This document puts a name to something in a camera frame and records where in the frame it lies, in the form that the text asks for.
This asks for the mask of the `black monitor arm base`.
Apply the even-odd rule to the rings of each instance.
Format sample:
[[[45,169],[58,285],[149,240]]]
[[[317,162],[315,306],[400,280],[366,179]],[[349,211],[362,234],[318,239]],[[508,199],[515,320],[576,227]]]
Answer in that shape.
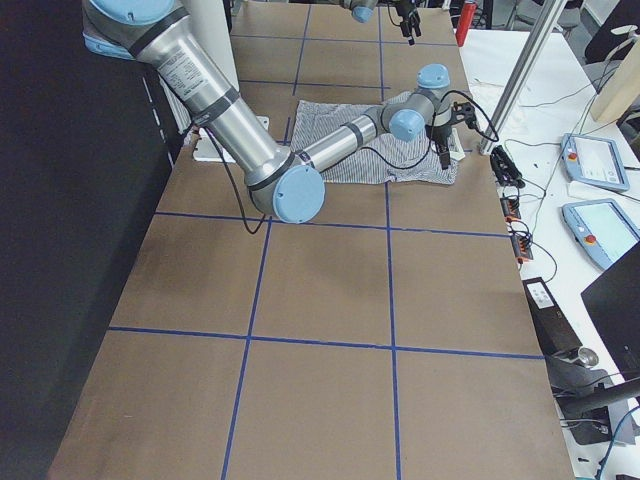
[[[636,424],[624,415],[630,401],[639,398],[639,371],[619,372],[621,382],[603,369],[588,368],[564,358],[547,356],[552,393],[561,412],[561,422],[581,446],[608,442],[636,443]]]

